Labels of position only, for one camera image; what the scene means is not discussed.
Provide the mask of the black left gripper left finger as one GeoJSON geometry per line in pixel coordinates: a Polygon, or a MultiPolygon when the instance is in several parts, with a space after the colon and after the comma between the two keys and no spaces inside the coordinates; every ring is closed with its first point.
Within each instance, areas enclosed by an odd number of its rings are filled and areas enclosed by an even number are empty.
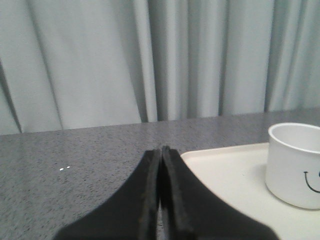
{"type": "Polygon", "coordinates": [[[155,240],[160,150],[147,150],[125,183],[102,205],[63,227],[56,240],[155,240]]]}

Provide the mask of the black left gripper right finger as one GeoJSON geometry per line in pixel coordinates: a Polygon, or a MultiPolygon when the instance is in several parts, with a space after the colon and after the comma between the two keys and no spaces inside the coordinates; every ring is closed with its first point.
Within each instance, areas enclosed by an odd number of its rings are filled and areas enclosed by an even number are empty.
{"type": "Polygon", "coordinates": [[[161,208],[170,240],[276,240],[266,225],[229,206],[192,173],[179,152],[161,151],[161,208]]]}

